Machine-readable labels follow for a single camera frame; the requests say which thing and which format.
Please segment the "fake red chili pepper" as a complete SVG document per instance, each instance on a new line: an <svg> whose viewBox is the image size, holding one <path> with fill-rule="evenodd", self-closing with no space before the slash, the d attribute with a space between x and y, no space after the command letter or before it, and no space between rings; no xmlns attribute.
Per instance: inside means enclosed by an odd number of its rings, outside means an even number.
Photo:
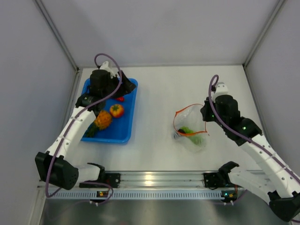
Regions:
<svg viewBox="0 0 300 225"><path fill-rule="evenodd" d="M119 102L124 102L125 98L124 97L118 97L118 98L115 98L115 100L119 101Z"/></svg>

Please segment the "clear zip top bag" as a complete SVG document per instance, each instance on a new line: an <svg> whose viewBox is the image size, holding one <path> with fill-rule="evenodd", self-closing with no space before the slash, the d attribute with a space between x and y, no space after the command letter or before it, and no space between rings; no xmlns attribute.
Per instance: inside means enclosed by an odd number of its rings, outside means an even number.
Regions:
<svg viewBox="0 0 300 225"><path fill-rule="evenodd" d="M173 139L181 144L186 150L198 153L202 151L207 144L207 137L209 136L209 133L206 128L206 122L203 121L202 114L200 112L201 108L203 107L202 104L191 104L188 105L181 110L178 110L175 113L175 116L173 118ZM201 146L193 144L187 137L185 136L179 136L177 134L177 130L181 127L188 127L191 130L194 130L201 134L203 138L203 142Z"/></svg>

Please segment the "fake green grapes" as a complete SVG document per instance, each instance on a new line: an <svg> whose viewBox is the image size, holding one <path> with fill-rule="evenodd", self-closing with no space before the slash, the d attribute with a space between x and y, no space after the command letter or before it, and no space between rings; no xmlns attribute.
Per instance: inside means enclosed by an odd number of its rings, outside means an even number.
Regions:
<svg viewBox="0 0 300 225"><path fill-rule="evenodd" d="M185 137L187 137L193 144L201 146L203 143L203 138L200 133L189 129L188 127L181 127L181 129L184 129L187 133Z"/></svg>

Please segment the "fake orange peach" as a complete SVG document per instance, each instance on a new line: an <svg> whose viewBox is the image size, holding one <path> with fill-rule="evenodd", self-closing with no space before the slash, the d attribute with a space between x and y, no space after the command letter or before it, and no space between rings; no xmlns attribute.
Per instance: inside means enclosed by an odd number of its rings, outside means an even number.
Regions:
<svg viewBox="0 0 300 225"><path fill-rule="evenodd" d="M124 107L120 104L114 104L110 107L110 114L114 118L120 118L123 116L125 110Z"/></svg>

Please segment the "fake dark eggplant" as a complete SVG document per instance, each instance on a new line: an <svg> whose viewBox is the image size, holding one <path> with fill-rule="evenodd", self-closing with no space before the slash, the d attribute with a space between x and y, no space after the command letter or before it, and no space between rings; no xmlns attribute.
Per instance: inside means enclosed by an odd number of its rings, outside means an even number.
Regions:
<svg viewBox="0 0 300 225"><path fill-rule="evenodd" d="M177 134L178 134L179 136L185 136L187 133L185 132L184 129L178 129L178 130L177 130Z"/></svg>

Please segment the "fake pineapple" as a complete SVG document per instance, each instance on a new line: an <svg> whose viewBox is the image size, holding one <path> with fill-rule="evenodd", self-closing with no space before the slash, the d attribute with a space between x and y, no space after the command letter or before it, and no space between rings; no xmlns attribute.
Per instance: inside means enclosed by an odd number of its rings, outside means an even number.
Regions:
<svg viewBox="0 0 300 225"><path fill-rule="evenodd" d="M107 129L112 123L112 116L106 110L101 110L96 119L88 127L84 137L93 138L98 131Z"/></svg>

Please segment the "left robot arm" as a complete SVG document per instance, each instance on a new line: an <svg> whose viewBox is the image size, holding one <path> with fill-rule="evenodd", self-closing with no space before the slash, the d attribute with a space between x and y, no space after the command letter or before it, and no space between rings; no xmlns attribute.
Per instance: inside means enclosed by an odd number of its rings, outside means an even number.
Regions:
<svg viewBox="0 0 300 225"><path fill-rule="evenodd" d="M71 190L79 185L101 187L105 184L105 168L96 163L74 166L66 156L82 139L125 143L132 130L138 82L128 79L123 71L96 69L84 84L72 115L54 143L35 157L40 179L45 186L55 185Z"/></svg>

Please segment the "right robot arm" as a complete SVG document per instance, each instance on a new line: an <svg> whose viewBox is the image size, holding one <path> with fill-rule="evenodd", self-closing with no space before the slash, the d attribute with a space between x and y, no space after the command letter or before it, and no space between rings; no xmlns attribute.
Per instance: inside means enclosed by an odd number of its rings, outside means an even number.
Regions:
<svg viewBox="0 0 300 225"><path fill-rule="evenodd" d="M256 177L230 161L219 168L219 182L224 186L241 186L260 197L283 221L290 222L299 215L299 175L271 147L262 130L251 119L241 116L237 101L228 94L209 93L201 114L205 122L217 123L268 177Z"/></svg>

